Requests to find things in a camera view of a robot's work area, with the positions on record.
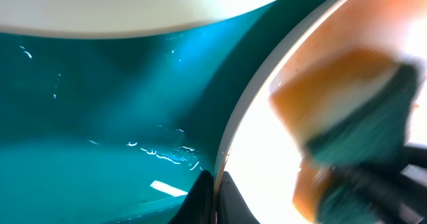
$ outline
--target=green scrubbing pad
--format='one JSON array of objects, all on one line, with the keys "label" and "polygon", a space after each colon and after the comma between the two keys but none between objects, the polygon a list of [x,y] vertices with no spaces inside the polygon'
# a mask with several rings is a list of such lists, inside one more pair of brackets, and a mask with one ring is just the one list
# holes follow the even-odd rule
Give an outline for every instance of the green scrubbing pad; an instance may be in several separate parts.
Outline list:
[{"label": "green scrubbing pad", "polygon": [[317,162],[334,165],[395,159],[404,144],[417,78],[415,67],[402,65],[374,98],[327,133],[310,139],[307,151]]},{"label": "green scrubbing pad", "polygon": [[318,204],[318,223],[375,224],[379,218],[369,202],[344,185],[330,187]]}]

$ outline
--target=black plastic piece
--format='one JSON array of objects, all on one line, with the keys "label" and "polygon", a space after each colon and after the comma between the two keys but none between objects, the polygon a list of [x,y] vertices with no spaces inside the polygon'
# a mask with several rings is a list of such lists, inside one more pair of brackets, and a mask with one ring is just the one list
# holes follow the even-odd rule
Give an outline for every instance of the black plastic piece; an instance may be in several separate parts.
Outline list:
[{"label": "black plastic piece", "polygon": [[202,171],[169,224],[214,224],[214,177]]},{"label": "black plastic piece", "polygon": [[409,164],[427,169],[427,149],[405,146],[404,152],[408,157]]},{"label": "black plastic piece", "polygon": [[[351,186],[356,193],[375,203],[382,214],[388,214],[390,220],[395,220],[383,219],[386,223],[395,224],[397,223],[396,218],[401,218],[402,223],[414,223],[419,215],[427,216],[427,202],[422,198],[425,190],[403,175],[390,181],[377,173],[359,167],[335,167],[334,174],[345,184]],[[413,191],[408,187],[420,189]],[[410,211],[402,210],[402,205]]]}]

